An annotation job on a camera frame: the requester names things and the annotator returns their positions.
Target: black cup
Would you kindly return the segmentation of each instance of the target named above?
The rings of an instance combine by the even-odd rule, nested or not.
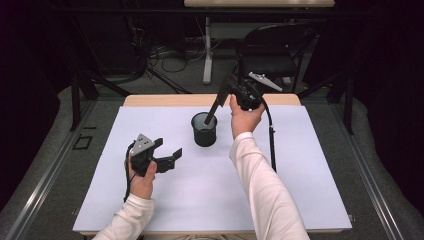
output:
[[[205,124],[207,112],[201,112],[191,119],[191,126],[194,131],[194,141],[201,147],[212,146],[216,141],[216,124],[218,120],[213,116],[208,125]]]

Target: white paper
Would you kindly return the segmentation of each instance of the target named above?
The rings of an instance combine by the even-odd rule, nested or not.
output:
[[[269,106],[275,130],[277,173],[298,205],[307,230],[350,229],[351,223],[321,146],[301,106]],[[100,231],[123,204],[126,190],[125,152],[139,133],[163,138],[156,158],[179,148],[175,169],[156,174],[155,213],[144,232],[253,231],[247,198],[229,159],[233,142],[228,106],[218,108],[217,140],[211,147],[194,142],[191,119],[209,107],[121,107],[74,231]],[[254,132],[270,159],[266,113]]]

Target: person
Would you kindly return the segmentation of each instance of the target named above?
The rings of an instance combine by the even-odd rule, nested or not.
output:
[[[253,138],[253,131],[265,110],[264,105],[244,111],[238,106],[236,97],[231,95],[230,108],[234,142],[229,157],[249,200],[257,239],[309,239],[290,192]],[[156,167],[152,161],[144,178],[134,177],[130,196],[122,209],[94,239],[137,239],[153,214],[151,195]]]
[[[128,162],[129,175],[134,176],[130,183],[130,194],[122,208],[115,213],[112,221],[93,240],[130,240],[137,239],[144,227],[150,221],[154,210],[153,180],[157,164],[151,161],[146,175],[140,177],[135,174],[131,166],[131,156]]]
[[[261,121],[263,104],[243,111],[234,95],[230,98],[231,129],[234,143],[230,149],[243,189],[247,195],[258,239],[309,239],[299,210],[286,186],[271,168],[253,138]]]

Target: black chair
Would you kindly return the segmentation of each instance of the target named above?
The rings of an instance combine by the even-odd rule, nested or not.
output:
[[[250,72],[264,74],[277,85],[277,79],[288,77],[293,79],[291,92],[294,93],[305,49],[316,37],[315,27],[305,23],[256,28],[246,35],[236,50],[237,64],[233,72],[238,67],[239,80],[247,78]]]

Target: white sleeve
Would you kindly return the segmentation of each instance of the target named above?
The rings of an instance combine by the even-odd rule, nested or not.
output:
[[[112,221],[93,240],[137,239],[153,215],[154,201],[130,194]]]
[[[296,203],[251,132],[236,137],[230,159],[249,199],[257,238],[309,239]]]

